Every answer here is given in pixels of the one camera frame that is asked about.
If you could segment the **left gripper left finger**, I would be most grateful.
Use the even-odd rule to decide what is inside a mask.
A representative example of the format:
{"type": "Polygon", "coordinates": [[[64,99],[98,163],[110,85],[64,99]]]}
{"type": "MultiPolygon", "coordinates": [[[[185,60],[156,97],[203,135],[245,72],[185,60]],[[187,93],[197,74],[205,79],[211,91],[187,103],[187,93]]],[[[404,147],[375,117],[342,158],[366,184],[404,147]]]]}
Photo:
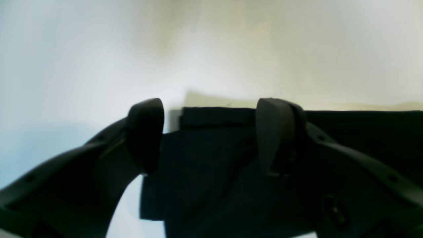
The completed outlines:
{"type": "Polygon", "coordinates": [[[127,186],[158,167],[164,108],[160,99],[84,145],[36,166],[1,189],[1,229],[22,238],[104,238],[127,186]]]}

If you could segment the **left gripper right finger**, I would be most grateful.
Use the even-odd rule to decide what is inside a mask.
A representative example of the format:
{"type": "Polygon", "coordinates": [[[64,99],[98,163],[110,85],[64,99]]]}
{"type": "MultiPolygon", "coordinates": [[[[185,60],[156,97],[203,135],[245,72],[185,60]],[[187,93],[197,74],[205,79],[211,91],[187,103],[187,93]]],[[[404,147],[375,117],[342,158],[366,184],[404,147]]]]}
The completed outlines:
{"type": "Polygon", "coordinates": [[[264,174],[292,179],[318,238],[422,237],[422,188],[337,143],[299,105],[261,98],[255,126],[264,174]]]}

